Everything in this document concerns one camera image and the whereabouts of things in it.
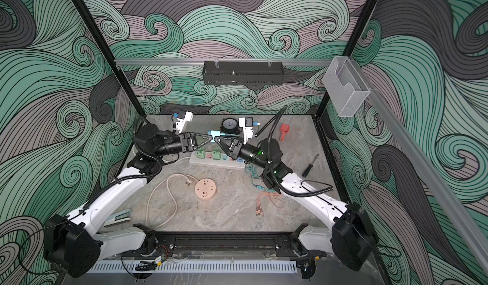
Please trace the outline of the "light green charger plug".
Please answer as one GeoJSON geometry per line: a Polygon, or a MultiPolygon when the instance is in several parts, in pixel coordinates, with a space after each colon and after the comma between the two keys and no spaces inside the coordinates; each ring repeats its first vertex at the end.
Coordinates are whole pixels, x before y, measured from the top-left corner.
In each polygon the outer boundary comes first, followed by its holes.
{"type": "Polygon", "coordinates": [[[206,152],[204,150],[198,150],[196,153],[195,153],[195,156],[198,158],[198,159],[205,159],[206,158],[206,152]]]}

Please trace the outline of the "teal charger plug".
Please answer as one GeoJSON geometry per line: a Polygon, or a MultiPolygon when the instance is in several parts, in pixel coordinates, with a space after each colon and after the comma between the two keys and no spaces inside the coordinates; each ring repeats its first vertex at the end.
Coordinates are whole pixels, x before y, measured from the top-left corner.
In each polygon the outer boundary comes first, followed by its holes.
{"type": "Polygon", "coordinates": [[[221,135],[221,131],[208,131],[207,134],[216,137],[221,135]]]}

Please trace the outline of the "white power strip coloured sockets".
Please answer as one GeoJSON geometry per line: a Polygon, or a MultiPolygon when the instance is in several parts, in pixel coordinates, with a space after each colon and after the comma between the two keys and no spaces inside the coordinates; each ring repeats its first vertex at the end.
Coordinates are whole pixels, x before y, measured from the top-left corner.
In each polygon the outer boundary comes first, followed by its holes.
{"type": "Polygon", "coordinates": [[[180,154],[180,157],[177,159],[176,162],[186,161],[189,162],[193,166],[202,166],[208,168],[222,168],[222,169],[232,169],[232,170],[244,170],[246,168],[246,164],[243,159],[233,160],[231,157],[227,156],[226,154],[222,153],[221,160],[213,160],[212,159],[212,152],[206,152],[205,159],[198,159],[195,156],[196,152],[191,152],[189,154],[180,154]]]}

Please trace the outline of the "pink round socket with cable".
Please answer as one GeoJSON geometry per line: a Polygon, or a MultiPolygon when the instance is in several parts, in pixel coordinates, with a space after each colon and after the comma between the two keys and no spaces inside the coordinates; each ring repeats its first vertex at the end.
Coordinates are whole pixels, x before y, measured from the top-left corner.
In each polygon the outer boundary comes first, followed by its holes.
{"type": "Polygon", "coordinates": [[[197,179],[196,177],[194,177],[190,174],[182,174],[182,173],[172,174],[168,178],[166,178],[166,179],[162,180],[160,183],[158,183],[153,188],[153,190],[151,191],[149,198],[146,202],[146,215],[145,215],[145,222],[146,223],[149,221],[149,212],[150,212],[151,200],[152,200],[153,196],[155,195],[157,189],[159,189],[162,186],[162,184],[164,184],[166,186],[166,191],[168,192],[172,202],[174,203],[174,212],[163,223],[159,224],[157,226],[157,228],[160,228],[160,227],[166,225],[177,214],[177,211],[179,208],[178,202],[177,202],[176,198],[174,197],[174,195],[170,189],[170,180],[173,178],[176,178],[176,177],[184,178],[186,180],[187,185],[194,184],[194,193],[197,196],[197,198],[201,201],[209,201],[216,196],[217,185],[216,185],[216,182],[213,181],[213,179],[210,179],[210,178],[197,179]]]}

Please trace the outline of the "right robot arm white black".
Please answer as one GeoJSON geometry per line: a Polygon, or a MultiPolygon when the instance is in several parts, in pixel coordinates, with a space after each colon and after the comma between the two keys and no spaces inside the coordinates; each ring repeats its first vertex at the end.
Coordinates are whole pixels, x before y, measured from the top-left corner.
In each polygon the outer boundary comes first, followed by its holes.
{"type": "Polygon", "coordinates": [[[359,204],[329,197],[325,188],[317,190],[281,161],[282,153],[273,133],[285,111],[282,108],[274,116],[268,137],[260,147],[241,137],[217,136],[214,141],[232,159],[240,158],[261,168],[261,178],[270,189],[290,197],[325,224],[326,229],[305,226],[299,231],[298,254],[332,253],[343,265],[359,271],[377,246],[371,219],[359,204]]]}

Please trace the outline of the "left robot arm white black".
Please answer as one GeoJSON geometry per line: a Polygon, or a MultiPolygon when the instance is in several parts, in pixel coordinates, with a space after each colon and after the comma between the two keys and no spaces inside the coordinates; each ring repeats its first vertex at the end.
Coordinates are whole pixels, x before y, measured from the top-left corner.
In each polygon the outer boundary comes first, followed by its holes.
{"type": "Polygon", "coordinates": [[[156,240],[151,229],[136,226],[130,230],[99,233],[105,221],[130,196],[148,184],[166,165],[165,155],[193,152],[213,137],[197,132],[175,134],[162,131],[144,117],[133,126],[137,155],[106,187],[66,216],[54,215],[44,229],[43,258],[64,269],[73,278],[86,274],[97,262],[127,251],[148,246],[152,254],[156,240]]]}

